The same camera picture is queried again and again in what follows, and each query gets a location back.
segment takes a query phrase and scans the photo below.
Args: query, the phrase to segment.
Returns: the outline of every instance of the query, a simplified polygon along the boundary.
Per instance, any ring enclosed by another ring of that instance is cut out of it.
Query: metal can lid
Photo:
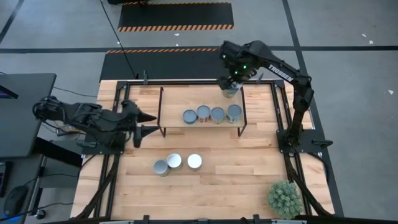
[[[202,105],[198,107],[198,117],[207,118],[210,115],[210,108],[208,106]]]
[[[194,122],[197,119],[197,113],[193,110],[186,110],[183,114],[185,122]]]
[[[211,117],[214,119],[223,119],[224,110],[222,108],[216,107],[211,110]]]
[[[154,170],[156,174],[164,174],[167,171],[167,161],[164,159],[159,159],[154,164]]]
[[[182,163],[182,158],[177,153],[173,153],[167,157],[167,165],[171,168],[176,168]]]
[[[237,117],[242,114],[242,109],[239,105],[230,105],[228,107],[228,115]]]
[[[201,157],[198,154],[192,154],[188,157],[188,166],[198,168],[201,166]]]

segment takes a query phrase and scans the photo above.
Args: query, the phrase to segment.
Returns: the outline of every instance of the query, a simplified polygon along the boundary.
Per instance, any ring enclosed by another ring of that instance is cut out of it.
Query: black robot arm
[[[224,41],[220,47],[220,57],[224,65],[229,69],[230,77],[221,77],[218,80],[220,88],[227,90],[231,85],[243,83],[256,75],[257,69],[264,67],[272,73],[283,78],[294,87],[294,116],[292,124],[287,128],[285,140],[292,146],[300,144],[300,135],[302,133],[302,121],[304,112],[309,107],[313,98],[311,89],[311,77],[294,69],[292,66],[276,57],[268,46],[260,40],[253,41],[240,46],[229,41]]]
[[[122,112],[117,113],[102,109],[101,105],[68,104],[49,96],[42,98],[32,110],[36,118],[42,121],[62,121],[94,136],[97,143],[110,149],[124,146],[124,132],[130,135],[134,133],[134,147],[140,147],[142,138],[158,129],[157,126],[144,126],[140,123],[155,120],[156,117],[143,113],[130,100],[124,100],[121,105]]]

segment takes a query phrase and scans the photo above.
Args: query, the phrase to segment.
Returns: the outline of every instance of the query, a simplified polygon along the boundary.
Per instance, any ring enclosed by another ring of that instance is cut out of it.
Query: black cable
[[[70,118],[71,120],[74,120],[77,117],[83,116],[83,115],[96,115],[97,113],[95,112],[87,112],[87,113],[81,113],[81,114],[76,114],[74,115],[72,118]]]
[[[49,205],[44,205],[44,206],[41,206],[39,208],[34,208],[34,209],[32,209],[30,211],[27,211],[27,212],[22,212],[21,214],[14,215],[13,217],[2,218],[2,219],[0,219],[0,222],[6,221],[6,220],[10,220],[10,219],[15,218],[15,217],[19,217],[21,215],[26,215],[26,214],[28,214],[30,212],[34,212],[34,211],[37,211],[37,210],[40,210],[40,209],[43,209],[43,208],[48,208],[48,207],[53,206],[53,205],[73,205],[73,202],[70,202],[70,203],[62,203],[62,202],[51,203]]]
[[[41,177],[50,177],[50,176],[53,176],[53,175],[64,175],[64,176],[67,176],[67,177],[77,177],[77,176],[75,176],[75,175],[70,175],[70,174],[49,174],[49,175],[43,175],[43,176],[41,176]],[[30,182],[32,182],[32,181],[34,181],[34,180],[37,180],[38,178],[39,178],[39,177],[35,177],[34,179],[32,179],[32,180],[26,182],[24,185],[26,186],[27,184],[29,184]]]
[[[105,121],[110,121],[110,122],[119,122],[119,121],[122,121],[124,119],[124,118],[119,118],[119,119],[116,119],[116,120],[112,120],[112,119],[109,119],[109,118],[105,118],[102,115],[101,115],[101,118],[104,119]]]
[[[74,92],[74,91],[64,90],[63,88],[59,88],[59,87],[55,87],[55,86],[54,86],[53,88],[58,89],[58,90],[62,90],[62,91],[67,91],[67,92],[69,92],[69,93],[73,93],[73,94],[76,94],[76,95],[79,95],[79,96],[87,96],[87,97],[97,98],[97,96],[85,95],[85,94],[81,94],[81,93],[76,93],[76,92]]]
[[[54,133],[54,134],[57,133],[56,131],[51,130],[51,129],[50,129],[49,127],[47,127],[46,125],[43,125],[43,124],[42,124],[42,126],[43,126],[45,129],[51,131],[51,132]]]
[[[102,0],[99,0],[99,1],[101,2],[102,8],[104,9],[106,18],[108,19],[108,22],[109,22],[109,24],[110,24],[111,27],[112,27],[113,33],[114,33],[114,35],[116,36],[116,38],[118,39],[118,42],[119,42],[120,47],[122,48],[122,51],[123,51],[123,54],[124,54],[124,58],[126,58],[127,64],[128,64],[129,67],[130,67],[131,73],[132,73],[132,75],[134,76],[135,79],[138,79],[138,76],[136,75],[136,73],[135,73],[134,70],[132,69],[131,64],[130,64],[130,61],[129,61],[129,59],[127,58],[126,51],[124,51],[124,47],[123,47],[123,45],[122,45],[122,42],[120,41],[120,39],[119,39],[119,37],[118,37],[118,34],[116,33],[116,31],[115,31],[115,29],[114,29],[114,27],[113,27],[113,25],[112,25],[112,22],[111,22],[111,20],[109,19],[108,13],[106,12],[106,9],[105,9],[105,7],[104,7],[104,3],[102,2]]]
[[[95,156],[96,156],[96,155],[92,155],[90,158],[88,158],[88,159],[86,160],[86,162],[84,162],[83,165],[81,165],[81,168],[83,168],[83,166],[85,166],[86,163],[87,163],[88,161],[90,161],[92,158],[94,158]]]
[[[322,157],[318,156],[317,154],[315,154],[313,152],[310,152],[308,154],[311,155],[312,157],[318,159],[319,161],[321,161],[323,163],[323,166],[325,167],[326,182],[329,184],[329,166],[326,163],[326,161]]]
[[[127,138],[125,142],[128,142],[130,139],[131,139],[131,131],[129,132],[129,138]]]
[[[80,137],[80,134],[81,134],[81,133],[79,133],[79,135],[75,138],[75,140],[77,140],[77,139]]]
[[[58,127],[55,127],[54,125],[52,125],[52,124],[49,124],[49,123],[48,123],[48,122],[46,122],[46,121],[43,121],[43,123],[45,123],[46,125],[50,126],[51,128],[58,129]]]
[[[293,168],[292,162],[290,160],[287,161],[286,167],[287,173],[294,179],[296,184],[301,190],[302,195],[304,195],[310,205],[312,205],[313,209],[318,213],[319,216],[331,216],[331,214],[326,211],[322,205],[317,201],[317,199],[313,196],[311,191],[307,188],[307,186],[300,180],[297,175],[296,170]]]

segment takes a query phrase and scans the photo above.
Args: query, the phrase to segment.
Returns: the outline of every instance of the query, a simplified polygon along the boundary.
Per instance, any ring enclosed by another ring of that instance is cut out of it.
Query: black floor mat
[[[120,32],[232,29],[232,6],[228,2],[125,3]]]
[[[216,47],[126,49],[139,78],[145,70],[149,79],[219,78],[228,76]],[[105,55],[101,80],[127,80],[134,76],[121,50]]]

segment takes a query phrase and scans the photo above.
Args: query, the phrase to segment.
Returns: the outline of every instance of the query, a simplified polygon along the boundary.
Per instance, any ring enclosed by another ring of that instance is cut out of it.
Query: wooden board
[[[211,121],[187,124],[182,119],[185,110],[196,111],[201,105],[207,105],[210,109],[220,107],[226,113],[228,107],[233,104],[239,105],[243,110],[241,91],[238,91],[232,98],[226,98],[222,95],[218,85],[165,86],[162,94],[160,126],[162,128],[243,127],[243,113],[240,115],[239,121],[234,124],[227,122],[226,119],[221,124]]]
[[[115,89],[116,81],[102,81],[98,103],[111,108]],[[133,86],[130,99],[142,111],[157,116],[159,91],[159,86]],[[152,133],[139,149],[128,142],[119,164],[112,219],[141,220],[143,215],[154,220],[237,219],[253,214],[277,218],[266,196],[274,182],[286,179],[286,171],[277,148],[271,89],[269,85],[245,85],[244,93],[248,126],[240,138],[231,128],[167,128],[166,138],[158,131]],[[291,105],[290,85],[287,94]],[[303,124],[312,127],[308,113]],[[192,172],[183,166],[167,177],[156,176],[153,163],[170,153],[179,153],[184,160],[190,154],[199,154],[202,168]],[[333,212],[322,163],[307,155],[301,158],[308,188]],[[99,161],[101,156],[81,171],[72,217],[81,212],[98,187]]]

